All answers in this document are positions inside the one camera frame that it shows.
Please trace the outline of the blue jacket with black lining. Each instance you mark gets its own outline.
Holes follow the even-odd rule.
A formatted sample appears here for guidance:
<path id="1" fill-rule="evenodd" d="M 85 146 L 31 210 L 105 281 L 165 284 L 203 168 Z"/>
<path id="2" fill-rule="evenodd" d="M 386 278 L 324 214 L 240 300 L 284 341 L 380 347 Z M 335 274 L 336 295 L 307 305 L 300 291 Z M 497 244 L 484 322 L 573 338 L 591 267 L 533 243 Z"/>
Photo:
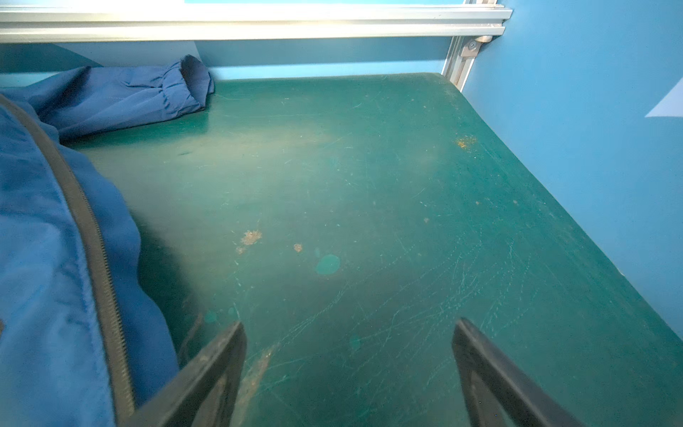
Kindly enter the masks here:
<path id="1" fill-rule="evenodd" d="M 69 142 L 197 112 L 213 90 L 191 55 L 2 90 L 2 425 L 117 426 L 178 374 L 126 202 Z"/>

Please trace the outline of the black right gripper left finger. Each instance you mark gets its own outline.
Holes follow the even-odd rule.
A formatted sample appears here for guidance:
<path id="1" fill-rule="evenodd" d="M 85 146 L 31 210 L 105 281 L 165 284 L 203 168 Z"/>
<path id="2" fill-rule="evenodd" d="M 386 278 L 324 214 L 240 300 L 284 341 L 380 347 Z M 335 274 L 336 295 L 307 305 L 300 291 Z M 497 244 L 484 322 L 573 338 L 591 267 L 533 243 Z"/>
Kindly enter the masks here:
<path id="1" fill-rule="evenodd" d="M 247 334 L 235 322 L 208 343 L 126 426 L 228 426 L 238 398 Z"/>

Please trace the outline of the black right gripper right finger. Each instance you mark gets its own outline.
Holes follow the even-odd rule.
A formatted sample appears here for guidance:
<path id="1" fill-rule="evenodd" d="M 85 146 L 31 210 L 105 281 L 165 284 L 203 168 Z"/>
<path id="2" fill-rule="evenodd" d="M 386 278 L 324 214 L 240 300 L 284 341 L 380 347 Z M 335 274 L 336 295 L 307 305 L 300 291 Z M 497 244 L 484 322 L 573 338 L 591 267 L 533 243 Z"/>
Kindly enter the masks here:
<path id="1" fill-rule="evenodd" d="M 452 338 L 462 395 L 472 426 L 581 426 L 467 318 Z"/>

